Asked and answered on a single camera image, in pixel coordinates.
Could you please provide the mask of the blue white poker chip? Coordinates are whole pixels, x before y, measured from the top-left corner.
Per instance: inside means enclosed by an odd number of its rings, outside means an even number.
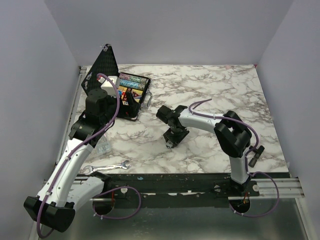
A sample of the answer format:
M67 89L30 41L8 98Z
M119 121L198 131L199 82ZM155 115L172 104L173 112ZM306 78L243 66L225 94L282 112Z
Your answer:
M167 147L168 149L172 149L172 148L173 148L173 143L172 143L171 141L168 141L168 142L166 143L166 147Z

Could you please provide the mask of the black poker set case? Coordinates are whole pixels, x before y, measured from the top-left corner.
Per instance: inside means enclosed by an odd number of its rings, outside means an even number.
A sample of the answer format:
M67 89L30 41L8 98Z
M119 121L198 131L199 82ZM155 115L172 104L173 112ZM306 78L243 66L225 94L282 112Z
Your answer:
M99 73L105 74L107 77L118 76L120 78L118 92L122 102L122 106L120 107L117 117L136 121L139 116L140 110L144 105L146 95L150 93L149 88L151 79L132 73L120 72L112 45L109 43L106 43L102 47L100 54L98 55L97 59L95 60L81 83L81 87L86 94L88 94L91 90L101 87L102 84L99 82L97 77L97 74ZM136 117L128 117L127 115L128 102L126 92L142 93L142 97L139 101L140 110Z

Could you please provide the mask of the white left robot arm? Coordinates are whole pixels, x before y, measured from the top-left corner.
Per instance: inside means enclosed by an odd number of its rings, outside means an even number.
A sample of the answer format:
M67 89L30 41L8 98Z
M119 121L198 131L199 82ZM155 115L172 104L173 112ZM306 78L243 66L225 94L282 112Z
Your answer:
M36 196L28 196L23 206L36 223L37 235L47 238L53 231L65 232L79 209L91 197L107 197L111 185L91 177L89 187L70 194L80 168L100 138L112 127L122 108L118 90L108 94L104 89L91 90L85 109L72 125L63 155L47 182Z

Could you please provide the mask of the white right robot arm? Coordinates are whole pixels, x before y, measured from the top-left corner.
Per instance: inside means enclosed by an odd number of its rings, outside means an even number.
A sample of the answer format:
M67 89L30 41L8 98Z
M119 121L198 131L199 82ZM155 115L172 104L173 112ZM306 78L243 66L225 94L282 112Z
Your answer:
M229 156L231 167L230 191L241 196L248 190L248 167L245 155L249 151L252 133L239 116L228 111L226 114L196 112L184 105L175 109L163 105L156 117L169 126L163 134L166 147L177 147L189 134L188 128L195 128L215 134L222 151Z

